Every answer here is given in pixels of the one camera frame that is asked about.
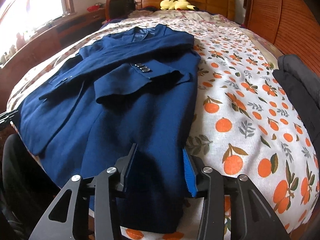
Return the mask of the navy blue coat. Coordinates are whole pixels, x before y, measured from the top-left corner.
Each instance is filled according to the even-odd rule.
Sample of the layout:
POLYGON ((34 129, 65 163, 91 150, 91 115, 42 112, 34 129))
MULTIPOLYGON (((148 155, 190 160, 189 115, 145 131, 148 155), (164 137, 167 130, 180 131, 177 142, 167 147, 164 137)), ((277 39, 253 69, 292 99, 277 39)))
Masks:
POLYGON ((82 47, 19 105, 16 128, 57 186, 98 175, 137 144, 121 225, 172 233, 187 187, 183 150, 197 97, 193 35, 134 27, 82 47))

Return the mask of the orange print bed sheet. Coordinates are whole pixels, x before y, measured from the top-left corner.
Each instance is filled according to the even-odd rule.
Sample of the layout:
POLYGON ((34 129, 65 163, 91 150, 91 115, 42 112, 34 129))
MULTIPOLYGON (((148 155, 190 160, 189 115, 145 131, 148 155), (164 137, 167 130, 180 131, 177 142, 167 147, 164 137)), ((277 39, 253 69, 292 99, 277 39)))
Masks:
MULTIPOLYGON (((249 176, 287 233, 306 224, 319 200, 316 151, 295 107, 274 78, 275 69, 239 27, 153 17, 108 24, 31 68, 13 88, 6 109, 18 110, 31 92, 82 47, 108 34, 158 24, 193 35, 194 51, 200 56, 194 117, 183 152, 201 158, 224 176, 249 176)), ((185 196, 174 232, 123 226, 121 230, 134 239, 193 239, 199 222, 200 202, 185 196)))

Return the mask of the long wooden desk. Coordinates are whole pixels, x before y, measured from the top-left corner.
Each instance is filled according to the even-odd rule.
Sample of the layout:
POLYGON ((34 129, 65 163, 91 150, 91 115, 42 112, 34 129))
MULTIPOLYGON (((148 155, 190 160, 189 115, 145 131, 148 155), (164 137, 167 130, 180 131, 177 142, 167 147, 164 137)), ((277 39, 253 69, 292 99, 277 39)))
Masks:
POLYGON ((104 20, 105 10, 98 9, 58 24, 23 46, 1 68, 1 112, 6 110, 12 89, 28 70, 99 30, 104 20))

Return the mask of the wooden wardrobe with louvred doors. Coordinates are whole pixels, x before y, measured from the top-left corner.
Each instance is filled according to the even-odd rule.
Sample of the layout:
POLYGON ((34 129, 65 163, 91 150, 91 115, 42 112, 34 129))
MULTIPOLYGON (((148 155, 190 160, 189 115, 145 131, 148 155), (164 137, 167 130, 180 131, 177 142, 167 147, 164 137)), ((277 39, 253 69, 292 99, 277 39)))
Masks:
POLYGON ((303 0, 248 0, 244 25, 319 75, 319 23, 303 0))

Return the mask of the red bowl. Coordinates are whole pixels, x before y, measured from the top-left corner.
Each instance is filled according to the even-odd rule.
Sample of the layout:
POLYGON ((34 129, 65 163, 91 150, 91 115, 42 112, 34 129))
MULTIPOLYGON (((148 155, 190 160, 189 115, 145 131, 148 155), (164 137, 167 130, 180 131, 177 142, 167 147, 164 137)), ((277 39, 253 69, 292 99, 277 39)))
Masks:
POLYGON ((97 11, 100 9, 100 5, 99 4, 95 4, 95 5, 92 5, 90 7, 87 8, 87 11, 88 12, 94 12, 94 11, 97 11))

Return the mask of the floral quilt near headboard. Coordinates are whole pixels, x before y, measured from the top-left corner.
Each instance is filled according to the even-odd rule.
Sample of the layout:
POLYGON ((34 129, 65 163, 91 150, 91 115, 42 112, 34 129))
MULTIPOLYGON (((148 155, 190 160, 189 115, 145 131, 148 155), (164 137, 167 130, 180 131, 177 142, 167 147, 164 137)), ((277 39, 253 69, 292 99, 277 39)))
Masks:
POLYGON ((240 24, 227 19, 225 16, 220 14, 210 14, 202 11, 178 11, 178 10, 159 10, 151 12, 148 10, 136 10, 129 14, 127 18, 181 18, 189 21, 197 22, 209 22, 215 25, 221 25, 224 27, 239 27, 240 24))

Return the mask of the yellow plush toy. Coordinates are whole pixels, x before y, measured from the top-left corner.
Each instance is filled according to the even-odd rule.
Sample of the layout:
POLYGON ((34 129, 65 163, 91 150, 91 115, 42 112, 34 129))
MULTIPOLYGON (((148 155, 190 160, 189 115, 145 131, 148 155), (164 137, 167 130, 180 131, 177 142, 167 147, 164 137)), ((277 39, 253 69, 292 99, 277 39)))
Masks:
POLYGON ((161 10, 193 10, 199 11, 199 8, 191 5, 189 0, 163 0, 160 3, 161 10))

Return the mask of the window with wooden frame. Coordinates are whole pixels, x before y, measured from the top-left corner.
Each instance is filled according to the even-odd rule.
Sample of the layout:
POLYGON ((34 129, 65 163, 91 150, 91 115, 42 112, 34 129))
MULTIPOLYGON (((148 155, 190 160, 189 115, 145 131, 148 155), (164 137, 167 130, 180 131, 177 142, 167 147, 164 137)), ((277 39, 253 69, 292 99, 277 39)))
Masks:
POLYGON ((42 28, 73 12, 73 0, 6 0, 1 6, 1 64, 42 28))

